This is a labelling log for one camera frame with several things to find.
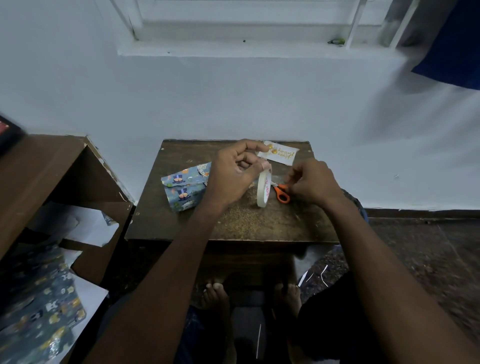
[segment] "wrapped gift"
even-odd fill
[[[201,201],[212,163],[200,164],[162,177],[168,203],[174,212],[195,207]]]

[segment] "floor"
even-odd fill
[[[370,224],[424,289],[480,346],[480,220],[371,218]],[[148,246],[119,246],[105,281],[111,302],[132,291],[160,254]],[[327,253],[309,269],[301,285],[302,301],[334,284],[347,270],[341,249]],[[262,293],[254,292],[252,302],[263,301],[255,295]],[[233,312],[244,362],[263,358],[268,349],[265,317],[265,307],[255,304]]]

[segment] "wooden table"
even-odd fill
[[[185,225],[193,209],[174,213],[161,178],[207,163],[233,141],[164,140],[125,238],[165,247]],[[298,148],[295,160],[313,157],[309,142],[279,142]],[[272,162],[274,176],[283,177],[289,166]],[[306,255],[313,244],[337,243],[335,230],[316,206],[300,201],[282,204],[271,193],[267,206],[256,204],[256,186],[232,205],[218,222],[197,276],[232,277],[241,286],[263,285],[279,276],[296,281],[294,256]]]

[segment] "masking tape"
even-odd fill
[[[272,170],[264,170],[258,177],[257,205],[259,207],[267,206],[268,195],[272,183]]]

